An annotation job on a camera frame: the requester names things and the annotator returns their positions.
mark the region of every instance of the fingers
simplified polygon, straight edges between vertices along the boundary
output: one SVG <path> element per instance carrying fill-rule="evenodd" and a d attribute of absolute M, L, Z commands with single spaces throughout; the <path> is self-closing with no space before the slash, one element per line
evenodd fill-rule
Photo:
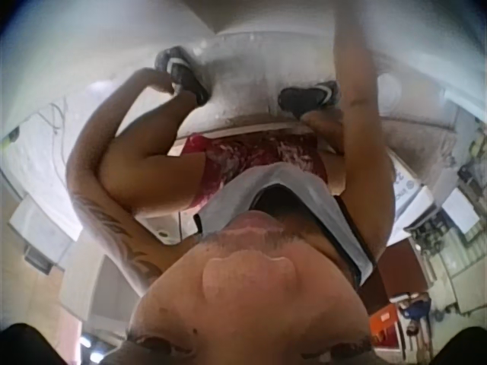
<path fill-rule="evenodd" d="M 142 75 L 147 86 L 161 93 L 174 94 L 173 82 L 167 72 L 158 71 L 154 68 L 143 68 L 138 73 Z"/>

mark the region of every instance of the wire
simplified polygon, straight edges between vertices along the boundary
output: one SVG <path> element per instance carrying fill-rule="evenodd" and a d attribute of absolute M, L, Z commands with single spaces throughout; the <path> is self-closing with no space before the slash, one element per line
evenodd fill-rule
<path fill-rule="evenodd" d="M 42 119 L 44 119 L 44 122 L 46 122 L 47 125 L 49 127 L 51 127 L 52 129 L 54 129 L 55 131 L 61 129 L 61 127 L 58 127 L 56 125 L 53 125 L 41 112 L 37 112 L 37 115 L 40 116 Z"/>
<path fill-rule="evenodd" d="M 65 133 L 66 133 L 66 113 L 68 112 L 68 101 L 66 100 L 66 97 L 62 98 L 62 108 L 56 104 L 56 103 L 51 103 L 51 110 L 53 111 L 53 120 L 54 120 L 54 109 L 56 109 L 59 113 L 59 116 L 61 117 L 61 160 L 64 166 L 66 167 L 66 157 L 64 153 L 64 142 L 65 142 Z"/>
<path fill-rule="evenodd" d="M 64 144 L 65 144 L 66 113 L 68 112 L 68 102 L 66 100 L 66 97 L 63 97 L 62 100 L 63 100 L 63 106 L 62 106 L 63 110 L 61 110 L 61 108 L 56 103 L 50 103 L 49 104 L 51 106 L 51 113 L 52 113 L 52 118 L 53 118 L 52 122 L 49 121 L 41 112 L 37 112 L 37 115 L 40 116 L 44 120 L 44 122 L 46 122 L 47 125 L 49 127 L 51 127 L 51 129 L 53 131 L 53 137 L 52 137 L 52 141 L 51 141 L 51 161 L 53 162 L 54 172 L 56 173 L 60 183 L 66 189 L 65 181 L 62 178 L 62 175 L 59 172 L 58 167 L 56 165 L 56 159 L 55 159 L 55 154 L 54 154 L 54 147 L 56 146 L 56 136 L 58 135 L 58 130 L 61 130 L 61 151 L 60 151 L 60 154 L 61 154 L 61 161 L 64 164 L 64 167 L 66 167 L 66 159 L 65 159 L 65 154 L 64 154 Z M 59 117 L 61 119 L 61 125 L 60 126 L 57 126 L 54 123 L 54 120 L 56 119 L 54 110 L 57 110 L 57 112 L 59 113 Z"/>

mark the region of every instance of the foot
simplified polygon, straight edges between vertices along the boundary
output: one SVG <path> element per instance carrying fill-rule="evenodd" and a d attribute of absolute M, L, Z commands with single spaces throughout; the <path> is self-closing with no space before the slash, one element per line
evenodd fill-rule
<path fill-rule="evenodd" d="M 296 118 L 312 110 L 321 110 L 337 104 L 339 99 L 338 84 L 327 81 L 310 88 L 287 87 L 279 94 L 279 106 Z"/>
<path fill-rule="evenodd" d="M 155 59 L 154 67 L 156 70 L 169 73 L 177 90 L 186 90 L 195 94 L 196 102 L 199 106 L 203 106 L 210 98 L 210 94 L 196 78 L 188 59 L 184 49 L 176 46 L 160 52 Z"/>

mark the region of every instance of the red shorts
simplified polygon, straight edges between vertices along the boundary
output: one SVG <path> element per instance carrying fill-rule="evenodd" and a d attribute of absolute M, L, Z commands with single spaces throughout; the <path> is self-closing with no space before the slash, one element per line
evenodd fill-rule
<path fill-rule="evenodd" d="M 203 206 L 219 189 L 255 166 L 288 162 L 327 181 L 314 134 L 270 131 L 215 139 L 191 135 L 181 154 L 196 152 L 205 152 L 206 160 L 202 182 L 191 208 Z"/>

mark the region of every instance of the light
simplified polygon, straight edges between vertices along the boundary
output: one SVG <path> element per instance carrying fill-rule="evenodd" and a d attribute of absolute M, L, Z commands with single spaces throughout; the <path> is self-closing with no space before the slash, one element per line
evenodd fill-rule
<path fill-rule="evenodd" d="M 91 347 L 91 341 L 88 340 L 86 337 L 80 337 L 79 338 L 79 343 L 82 346 L 85 346 L 86 348 L 90 348 Z"/>
<path fill-rule="evenodd" d="M 103 355 L 101 352 L 93 351 L 90 355 L 90 361 L 93 363 L 100 363 L 104 357 L 105 355 Z"/>

